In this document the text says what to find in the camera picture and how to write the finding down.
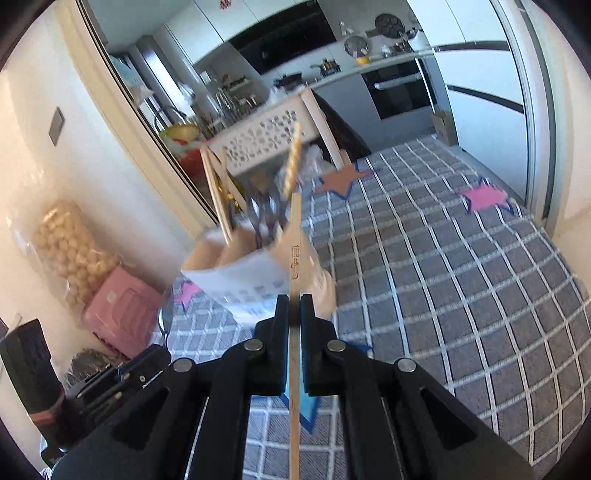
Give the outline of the white plastic utensil holder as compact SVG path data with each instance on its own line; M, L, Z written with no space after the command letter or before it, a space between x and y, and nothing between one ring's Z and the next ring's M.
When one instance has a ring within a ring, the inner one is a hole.
M291 229L259 249L252 226L236 226L226 243L221 229L204 232L181 267L182 275L250 328L273 316L276 297L290 292Z

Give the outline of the wooden chopstick pair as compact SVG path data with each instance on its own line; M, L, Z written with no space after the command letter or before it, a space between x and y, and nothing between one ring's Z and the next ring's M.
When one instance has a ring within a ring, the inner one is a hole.
M300 165L301 148L303 148L304 126L301 122L294 124L294 135L291 138L290 154L288 154L286 175L283 178L283 189L281 189L280 214L277 218L276 234L283 234L284 225L287 224L286 210L287 203L290 202L291 194L294 193L297 184L298 165Z

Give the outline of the pink plastic stool stack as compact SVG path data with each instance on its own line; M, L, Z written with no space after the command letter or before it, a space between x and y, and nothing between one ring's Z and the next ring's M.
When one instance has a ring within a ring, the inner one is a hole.
M84 310L81 326L127 358L134 358L151 342L161 294L116 267Z

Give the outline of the bag of white balls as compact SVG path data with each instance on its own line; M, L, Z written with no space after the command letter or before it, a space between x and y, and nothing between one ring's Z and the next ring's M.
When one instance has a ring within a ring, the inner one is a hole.
M87 307L120 258L101 248L81 210L57 200L42 215L32 247L54 293L74 311Z

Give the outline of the grey checked tablecloth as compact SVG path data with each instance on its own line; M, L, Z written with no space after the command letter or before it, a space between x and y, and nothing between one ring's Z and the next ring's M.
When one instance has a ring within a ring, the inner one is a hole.
M590 296L548 234L515 200L470 211L488 180L433 138L358 166L347 198L303 187L339 337L414 359L537 478L588 478Z

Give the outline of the red basket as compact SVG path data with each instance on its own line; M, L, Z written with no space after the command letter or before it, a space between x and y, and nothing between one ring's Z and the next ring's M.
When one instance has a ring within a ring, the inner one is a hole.
M205 176L204 164L202 164L201 152L198 148L184 152L178 160L178 164L191 179L204 178Z

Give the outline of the yellow green basin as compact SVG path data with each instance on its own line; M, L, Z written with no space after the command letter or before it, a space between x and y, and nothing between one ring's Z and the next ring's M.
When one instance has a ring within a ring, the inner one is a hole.
M194 124L174 124L159 132L161 138L169 138L180 144L187 144L194 141L201 135L201 130Z

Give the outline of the white floral storage cart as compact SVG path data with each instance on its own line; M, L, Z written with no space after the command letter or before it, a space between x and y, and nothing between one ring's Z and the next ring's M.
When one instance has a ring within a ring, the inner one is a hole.
M287 153L297 123L301 124L301 137L305 143L322 140L335 167L342 168L351 162L348 154L339 148L327 116L310 87L260 108L216 134L207 142L207 147L218 157L226 157L226 167L231 175L242 175Z

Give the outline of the cardboard box on floor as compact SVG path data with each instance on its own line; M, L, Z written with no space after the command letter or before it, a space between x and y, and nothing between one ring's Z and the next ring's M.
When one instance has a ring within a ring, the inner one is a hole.
M453 115L448 110L438 110L432 114L436 137L448 146L458 144L458 136Z

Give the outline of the black built-in oven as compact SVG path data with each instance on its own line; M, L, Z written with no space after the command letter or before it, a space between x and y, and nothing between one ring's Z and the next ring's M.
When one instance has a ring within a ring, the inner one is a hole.
M436 111L436 96L421 59L368 71L362 79L381 120L427 107Z

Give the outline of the white refrigerator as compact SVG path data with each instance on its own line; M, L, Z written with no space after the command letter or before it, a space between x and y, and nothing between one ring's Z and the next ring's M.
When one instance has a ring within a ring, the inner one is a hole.
M518 69L490 1L409 3L448 92L459 146L524 200L527 122Z

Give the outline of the white upper cabinets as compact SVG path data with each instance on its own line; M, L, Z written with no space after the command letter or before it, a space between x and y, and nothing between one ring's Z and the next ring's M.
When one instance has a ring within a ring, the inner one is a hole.
M189 1L164 28L194 65L246 29L301 4L294 0Z

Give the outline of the black range hood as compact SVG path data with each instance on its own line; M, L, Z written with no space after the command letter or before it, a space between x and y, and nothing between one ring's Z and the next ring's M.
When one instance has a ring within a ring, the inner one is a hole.
M305 1L256 23L229 43L263 75L336 40L318 2Z

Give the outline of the grey wall switch plate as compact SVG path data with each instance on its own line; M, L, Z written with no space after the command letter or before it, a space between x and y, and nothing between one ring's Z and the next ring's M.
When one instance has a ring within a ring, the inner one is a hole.
M56 146L59 141L64 124L65 124L65 117L64 117L61 109L59 107L56 107L54 110L51 122L50 122L49 131L48 131L50 141L54 146Z

